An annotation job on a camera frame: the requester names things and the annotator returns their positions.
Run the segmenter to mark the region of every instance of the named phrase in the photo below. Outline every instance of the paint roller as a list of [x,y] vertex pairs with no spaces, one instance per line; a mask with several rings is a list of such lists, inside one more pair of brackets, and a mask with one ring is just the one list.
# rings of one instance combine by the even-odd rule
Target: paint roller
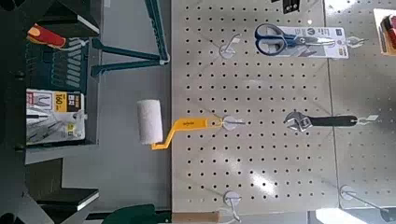
[[163,122],[161,105],[158,100],[143,100],[137,102],[137,116],[139,121],[140,142],[151,145],[151,149],[167,149],[175,132],[196,131],[209,128],[225,128],[232,130],[238,124],[245,124],[241,120],[227,116],[221,118],[182,118],[175,121],[165,142],[163,141]]

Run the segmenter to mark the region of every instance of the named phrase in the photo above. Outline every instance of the black handle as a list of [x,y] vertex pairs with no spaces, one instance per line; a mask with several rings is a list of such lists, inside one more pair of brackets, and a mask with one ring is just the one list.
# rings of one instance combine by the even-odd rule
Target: black handle
[[358,118],[355,116],[338,116],[338,117],[309,117],[313,126],[326,127],[352,127],[358,123]]

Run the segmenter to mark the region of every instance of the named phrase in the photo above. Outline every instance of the pegboard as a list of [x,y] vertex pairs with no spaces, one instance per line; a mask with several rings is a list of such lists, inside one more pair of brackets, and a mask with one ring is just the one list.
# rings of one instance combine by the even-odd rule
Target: pegboard
[[[323,26],[321,1],[302,1],[283,15],[281,2],[172,2],[172,115],[224,117],[247,125],[234,131],[177,133],[172,145],[174,212],[216,211],[222,195],[242,196],[240,214],[338,206],[333,133],[296,133],[282,123],[293,109],[331,114],[328,62],[260,55],[254,30],[264,22]],[[229,60],[219,46],[241,34]]]
[[[326,1],[328,26],[343,26],[346,34],[369,39],[350,49],[350,59],[330,62],[334,115],[365,118],[378,123],[335,130],[339,186],[349,185],[358,196],[380,206],[396,205],[396,63],[383,56],[375,29],[374,8],[395,9],[395,1]],[[340,200],[345,208],[364,207]]]

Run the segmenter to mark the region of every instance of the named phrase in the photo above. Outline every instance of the green metal frame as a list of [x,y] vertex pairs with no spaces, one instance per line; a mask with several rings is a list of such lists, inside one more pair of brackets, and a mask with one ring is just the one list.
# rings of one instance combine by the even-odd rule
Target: green metal frame
[[151,66],[165,65],[169,63],[170,59],[165,45],[159,2],[158,0],[145,0],[145,3],[148,10],[148,15],[151,19],[152,28],[154,29],[159,55],[105,46],[98,38],[94,38],[92,40],[92,47],[94,49],[101,49],[102,52],[105,53],[117,54],[117,55],[146,59],[146,60],[139,62],[132,62],[132,63],[109,63],[102,65],[95,65],[91,68],[91,76],[97,77],[99,75],[102,75],[105,71],[123,70],[123,69],[139,68],[139,67],[151,67]]

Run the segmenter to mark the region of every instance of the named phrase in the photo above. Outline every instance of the label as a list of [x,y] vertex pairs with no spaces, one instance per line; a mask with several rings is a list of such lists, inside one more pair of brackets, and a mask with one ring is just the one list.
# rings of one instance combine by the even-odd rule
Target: label
[[79,93],[55,92],[55,112],[78,112],[81,109],[81,95]]
[[67,93],[64,91],[55,92],[55,112],[67,112]]
[[67,112],[78,112],[81,109],[81,95],[67,93]]

